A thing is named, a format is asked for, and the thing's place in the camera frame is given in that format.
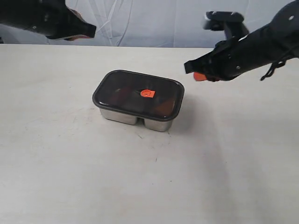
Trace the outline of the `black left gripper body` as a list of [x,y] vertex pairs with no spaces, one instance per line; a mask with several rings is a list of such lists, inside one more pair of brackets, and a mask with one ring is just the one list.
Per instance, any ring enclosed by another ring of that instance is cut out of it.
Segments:
[[25,30],[49,39],[70,39],[79,35],[81,15],[64,0],[27,0]]

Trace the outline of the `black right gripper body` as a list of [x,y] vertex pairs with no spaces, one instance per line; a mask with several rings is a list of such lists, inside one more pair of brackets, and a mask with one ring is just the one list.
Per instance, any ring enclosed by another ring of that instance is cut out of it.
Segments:
[[262,66],[260,37],[245,37],[216,47],[205,55],[207,80],[230,81],[241,74]]

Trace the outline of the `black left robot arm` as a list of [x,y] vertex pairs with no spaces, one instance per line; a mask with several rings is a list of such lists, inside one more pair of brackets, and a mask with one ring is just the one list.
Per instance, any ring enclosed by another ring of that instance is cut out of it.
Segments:
[[0,23],[44,35],[50,40],[94,38],[96,26],[64,0],[2,0]]

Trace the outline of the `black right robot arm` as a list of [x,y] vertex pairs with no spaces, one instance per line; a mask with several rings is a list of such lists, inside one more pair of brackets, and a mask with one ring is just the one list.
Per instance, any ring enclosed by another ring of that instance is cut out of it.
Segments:
[[184,64],[197,81],[231,81],[243,73],[270,65],[261,80],[271,77],[286,62],[299,57],[299,2],[281,8],[268,24],[249,32],[238,12],[209,11],[205,30],[224,31],[226,39]]

